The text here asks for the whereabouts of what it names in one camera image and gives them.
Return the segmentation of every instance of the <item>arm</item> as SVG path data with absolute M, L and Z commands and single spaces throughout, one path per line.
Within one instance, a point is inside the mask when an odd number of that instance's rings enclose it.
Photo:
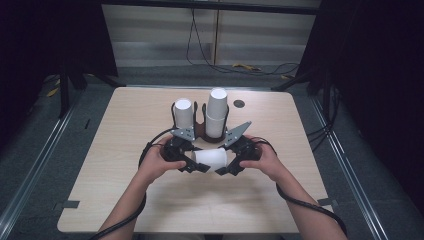
M 288 196 L 319 206 L 281 163 L 270 146 L 266 144 L 258 144 L 258 146 L 262 152 L 261 159 L 242 161 L 241 167 L 259 169 L 276 182 Z M 347 239 L 334 219 L 290 202 L 287 202 L 287 205 L 304 239 Z
M 158 144 L 164 145 L 171 137 L 172 136 L 161 139 Z M 99 231 L 120 222 L 134 213 L 143 201 L 148 186 L 152 184 L 156 178 L 162 176 L 167 170 L 179 169 L 185 166 L 184 161 L 166 162 L 160 155 L 160 147 L 161 146 L 152 146 L 152 148 L 150 148 L 137 173 L 106 221 L 100 227 Z M 102 239 L 131 239 L 135 222 L 136 219 L 122 228 L 106 235 Z

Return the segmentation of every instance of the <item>metal rail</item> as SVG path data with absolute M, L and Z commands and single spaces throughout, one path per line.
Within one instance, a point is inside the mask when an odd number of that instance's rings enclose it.
M 37 184 L 37 181 L 43 172 L 43 169 L 47 165 L 51 154 L 53 153 L 60 137 L 62 136 L 62 133 L 67 126 L 69 119 L 74 112 L 75 106 L 77 105 L 81 96 L 81 92 L 82 91 L 76 93 L 75 101 L 69 111 L 67 111 L 66 114 L 57 121 L 52 133 L 44 144 L 43 149 L 39 153 L 24 181 L 0 216 L 0 240 L 6 240 L 9 236 L 13 226 L 16 223 L 16 220 L 18 219 L 32 191 L 34 190 L 35 185 Z
M 213 1 L 85 0 L 83 2 L 101 3 L 101 4 L 107 4 L 107 5 L 228 10 L 228 11 L 242 11 L 242 12 L 286 13 L 286 14 L 301 14 L 301 15 L 318 15 L 319 13 L 340 12 L 335 10 L 322 10 L 319 8 L 310 8 L 310 7 L 292 7 L 292 6 L 278 6 L 278 5 L 264 5 L 264 4 L 213 2 Z
M 314 105 L 315 111 L 318 115 L 319 121 L 323 127 L 327 126 L 327 122 L 325 120 L 324 115 L 322 114 L 322 106 L 316 97 L 311 98 L 312 103 Z M 328 135 L 328 141 L 330 142 L 331 147 L 333 148 L 334 153 L 336 154 L 337 160 L 340 164 L 340 167 L 346 177 L 346 180 L 352 189 L 353 195 L 359 205 L 359 208 L 364 215 L 365 221 L 368 224 L 368 227 L 371 230 L 374 239 L 376 240 L 388 240 L 388 236 L 384 231 L 383 225 L 380 222 L 380 219 L 371 205 L 368 196 L 366 195 L 364 189 L 362 188 L 361 183 L 358 180 L 358 177 L 355 174 L 355 171 L 350 165 L 349 159 L 346 156 L 345 151 L 340 144 L 336 134 L 334 131 L 330 131 Z

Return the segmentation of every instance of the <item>hand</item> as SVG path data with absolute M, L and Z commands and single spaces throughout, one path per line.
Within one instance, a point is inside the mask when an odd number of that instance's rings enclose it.
M 136 175 L 145 179 L 148 184 L 153 183 L 153 181 L 162 176 L 166 171 L 180 169 L 186 165 L 185 161 L 167 162 L 160 155 L 160 149 L 171 138 L 171 135 L 164 137 L 157 143 L 158 145 L 153 145 L 141 163 Z
M 246 135 L 246 137 L 255 141 L 252 136 Z M 274 150 L 267 144 L 256 144 L 261 152 L 261 158 L 259 161 L 248 161 L 244 160 L 240 162 L 240 167 L 244 168 L 256 168 L 266 174 L 272 181 L 277 182 L 285 172 L 288 172 L 287 168 L 278 159 Z

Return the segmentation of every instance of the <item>white object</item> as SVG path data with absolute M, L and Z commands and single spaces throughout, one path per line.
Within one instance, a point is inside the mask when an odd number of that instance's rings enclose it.
M 206 113 L 206 135 L 211 138 L 219 138 L 222 136 L 222 130 L 224 129 L 225 118 L 212 119 Z
M 207 172 L 215 172 L 222 167 L 227 167 L 227 153 L 223 148 L 193 151 L 192 159 L 211 168 Z
M 212 119 L 222 119 L 227 115 L 227 92 L 224 88 L 213 88 L 210 95 L 206 113 Z
M 180 98 L 174 106 L 175 124 L 177 128 L 193 127 L 193 107 L 187 98 Z

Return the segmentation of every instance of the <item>wire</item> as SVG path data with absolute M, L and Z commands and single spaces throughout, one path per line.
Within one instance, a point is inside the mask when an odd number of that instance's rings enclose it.
M 310 204 L 310 203 L 307 203 L 307 202 L 300 201 L 300 200 L 298 200 L 298 199 L 292 198 L 292 197 L 290 197 L 290 196 L 286 195 L 286 194 L 283 192 L 283 190 L 280 188 L 280 186 L 278 186 L 278 184 L 277 184 L 277 183 L 275 183 L 275 186 L 277 187 L 277 192 L 278 192 L 278 194 L 279 194 L 279 195 L 280 195 L 280 196 L 281 196 L 284 200 L 286 200 L 286 201 L 288 201 L 288 202 L 291 202 L 291 203 L 294 203 L 294 204 L 296 204 L 296 205 L 299 205 L 299 206 L 302 206 L 302 207 L 305 207 L 305 208 L 308 208 L 308 209 L 311 209 L 311 210 L 317 211 L 317 212 L 319 212 L 319 213 L 325 214 L 325 215 L 327 215 L 327 216 L 329 216 L 329 217 L 333 218 L 333 219 L 334 219 L 334 220 L 335 220 L 335 221 L 339 224 L 339 226 L 340 226 L 340 228 L 342 229 L 343 233 L 347 236 L 347 229 L 346 229 L 346 225 L 344 224 L 343 220 L 342 220 L 339 216 L 337 216 L 336 214 L 334 214 L 334 213 L 332 213 L 332 212 L 328 211 L 327 209 L 325 209 L 325 208 L 323 208 L 323 207 L 321 207 L 321 206 L 317 206 L 317 205 L 314 205 L 314 204 Z
M 337 113 L 338 113 L 338 109 L 340 105 L 340 98 L 341 98 L 340 94 L 336 90 L 336 87 L 333 86 L 333 96 L 332 96 L 332 102 L 334 107 L 333 116 L 324 127 L 307 134 L 307 136 L 310 137 L 324 130 L 324 132 L 321 132 L 317 137 L 313 138 L 312 140 L 309 140 L 309 143 L 312 143 L 321 138 L 318 144 L 312 149 L 312 152 L 315 152 L 318 149 L 318 147 L 321 146 L 321 144 L 324 142 L 325 138 L 327 138 L 328 135 L 331 133 L 334 127 L 334 123 L 336 121 L 336 117 L 337 117 Z
M 194 16 L 194 9 L 191 9 L 191 15 L 192 15 L 192 22 L 191 22 L 190 35 L 189 35 L 189 39 L 188 39 L 188 43 L 187 43 L 187 50 L 186 50 L 186 59 L 191 65 L 194 65 L 194 66 L 209 66 L 213 70 L 218 71 L 220 73 L 240 73 L 240 74 L 246 74 L 246 75 L 251 75 L 251 76 L 269 76 L 269 75 L 288 74 L 290 72 L 293 72 L 294 70 L 296 70 L 299 67 L 298 63 L 283 63 L 283 64 L 280 64 L 279 66 L 277 66 L 277 68 L 274 71 L 267 73 L 267 72 L 238 71 L 238 70 L 234 70 L 234 69 L 228 69 L 228 68 L 225 68 L 225 67 L 212 65 L 212 64 L 209 63 L 209 61 L 206 58 L 205 53 L 203 52 L 202 42 L 200 41 L 199 31 L 197 29 L 196 19 L 195 19 L 195 16 Z M 193 33 L 193 27 L 194 27 L 195 32 L 196 32 L 197 42 L 198 42 L 199 47 L 200 47 L 200 52 L 202 53 L 203 60 L 206 62 L 206 64 L 195 64 L 190 60 L 190 58 L 188 56 L 189 51 L 190 51 L 190 44 L 191 44 L 191 37 L 192 37 L 192 33 Z M 288 71 L 277 73 L 278 69 L 280 69 L 283 66 L 287 66 L 287 65 L 295 65 L 295 66 Z
M 165 131 L 162 131 L 161 133 L 159 133 L 156 137 L 154 137 L 152 139 L 152 141 L 148 142 L 146 144 L 146 147 L 143 149 L 143 153 L 140 156 L 140 160 L 138 161 L 138 166 L 140 167 L 141 163 L 143 162 L 143 159 L 146 157 L 147 152 L 149 151 L 149 149 L 152 146 L 164 146 L 163 144 L 160 143 L 154 143 L 158 138 L 160 138 L 162 135 L 164 135 L 167 132 L 170 132 L 171 130 L 173 130 L 174 128 L 170 128 L 167 129 Z M 125 218 L 124 220 L 118 222 L 117 224 L 101 231 L 98 232 L 96 235 L 94 235 L 93 237 L 90 238 L 90 240 L 95 240 L 95 239 L 100 239 L 104 236 L 106 236 L 107 234 L 118 230 L 119 228 L 127 225 L 128 223 L 130 223 L 132 220 L 136 219 L 138 217 L 138 215 L 140 215 L 140 213 L 143 211 L 144 207 L 146 206 L 146 197 L 147 193 L 144 195 L 143 201 L 140 203 L 140 206 L 137 208 L 137 210 L 132 213 L 129 217 Z
M 275 152 L 274 147 L 273 147 L 273 146 L 271 145 L 271 143 L 270 143 L 270 142 L 268 142 L 266 139 L 261 138 L 261 137 L 253 137 L 253 138 L 251 138 L 251 140 L 254 140 L 254 139 L 259 139 L 259 141 L 257 141 L 257 142 L 253 142 L 253 143 L 250 143 L 250 144 L 246 144 L 246 146 L 244 146 L 243 148 L 246 148 L 246 147 L 248 147 L 248 146 L 255 145 L 255 144 L 267 144 L 267 145 L 269 145 L 269 146 L 272 148 L 272 150 Z M 323 208 L 323 207 L 321 207 L 321 206 L 317 206 L 317 205 L 314 205 L 314 204 L 310 204 L 310 203 L 307 203 L 307 202 L 304 202 L 304 201 L 301 201 L 301 200 L 298 200 L 298 199 L 292 198 L 292 197 L 288 196 L 287 194 L 285 194 L 285 193 L 283 192 L 283 190 L 280 188 L 280 186 L 278 186 L 278 184 L 277 184 L 277 183 L 275 183 L 275 185 L 276 185 L 276 187 L 277 187 L 278 194 L 279 194 L 279 195 L 280 195 L 280 196 L 281 196 L 284 200 L 286 200 L 286 201 L 288 201 L 288 202 L 291 202 L 291 203 L 294 203 L 294 204 L 296 204 L 296 205 L 299 205 L 299 206 L 302 206 L 302 207 L 305 207 L 305 208 L 308 208 L 308 209 L 311 209 L 311 210 L 317 211 L 317 212 L 319 212 L 319 213 L 325 214 L 325 215 L 327 215 L 327 216 L 329 216 L 329 217 L 333 218 L 333 219 L 334 219 L 334 220 L 335 220 L 335 221 L 339 224 L 339 226 L 340 226 L 340 228 L 342 229 L 342 231 L 344 232 L 344 234 L 347 236 L 346 225 L 344 224 L 343 220 L 342 220 L 339 216 L 337 216 L 336 214 L 334 214 L 334 213 L 332 213 L 332 212 L 328 211 L 327 209 L 325 209 L 325 208 Z
M 43 84 L 49 83 L 49 82 L 53 82 L 59 80 L 59 74 L 53 75 L 51 77 L 49 77 L 48 79 L 43 81 Z
M 119 223 L 117 223 L 117 224 L 115 224 L 111 227 L 108 227 L 103 231 L 98 232 L 96 235 L 91 237 L 90 240 L 100 239 L 100 238 L 110 234 L 111 232 L 114 232 L 114 231 L 118 230 L 119 228 L 127 225 L 128 223 L 130 223 L 134 219 L 136 219 L 138 217 L 138 215 L 140 215 L 140 213 L 143 211 L 144 207 L 146 206 L 146 198 L 147 198 L 147 193 L 144 194 L 143 201 L 141 202 L 140 206 L 137 208 L 137 210 L 133 214 L 131 214 L 126 219 L 120 221 Z

